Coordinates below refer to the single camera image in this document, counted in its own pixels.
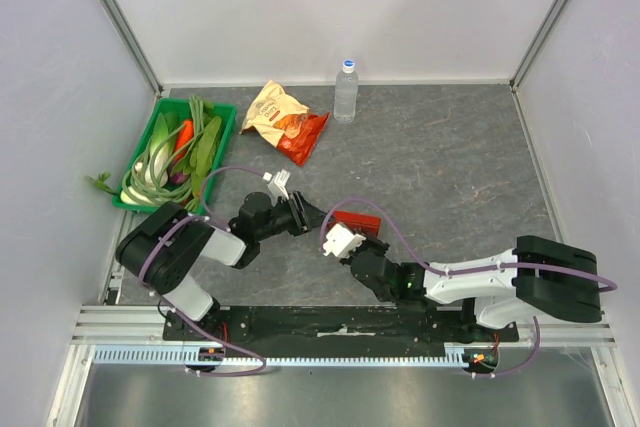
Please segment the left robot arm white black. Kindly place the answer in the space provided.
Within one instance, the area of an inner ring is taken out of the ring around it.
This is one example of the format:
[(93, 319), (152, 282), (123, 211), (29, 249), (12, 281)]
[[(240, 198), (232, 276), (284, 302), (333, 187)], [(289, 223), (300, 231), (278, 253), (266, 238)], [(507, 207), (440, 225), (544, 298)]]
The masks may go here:
[(260, 253), (262, 241), (283, 233), (309, 233), (321, 226), (325, 215), (298, 191), (276, 201), (252, 192), (225, 230), (167, 202), (119, 243), (116, 260), (184, 313), (190, 334), (208, 340), (219, 329), (215, 312), (219, 303), (190, 274), (196, 260), (206, 254), (223, 265), (243, 269)]

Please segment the red paper box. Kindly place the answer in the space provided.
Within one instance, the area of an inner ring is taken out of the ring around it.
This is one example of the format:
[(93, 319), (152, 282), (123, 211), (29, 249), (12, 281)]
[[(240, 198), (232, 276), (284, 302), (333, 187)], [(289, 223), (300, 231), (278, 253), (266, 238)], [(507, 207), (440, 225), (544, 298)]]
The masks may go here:
[(382, 220), (380, 217), (373, 215), (337, 210), (333, 214), (328, 228), (331, 229), (336, 223), (342, 223), (354, 232), (377, 237), (380, 232)]

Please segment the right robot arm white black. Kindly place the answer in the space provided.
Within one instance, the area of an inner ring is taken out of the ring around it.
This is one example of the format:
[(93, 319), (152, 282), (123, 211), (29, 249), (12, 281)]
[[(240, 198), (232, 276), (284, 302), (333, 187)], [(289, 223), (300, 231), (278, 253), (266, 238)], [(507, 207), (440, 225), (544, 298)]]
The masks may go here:
[(537, 236), (521, 236), (516, 245), (490, 257), (421, 266), (394, 263), (389, 245), (374, 237), (350, 234), (331, 249), (352, 276), (381, 302), (419, 311), (457, 301), (472, 307), (458, 315), (467, 339), (483, 339), (516, 320), (547, 314), (573, 323), (598, 323), (601, 305), (594, 254)]

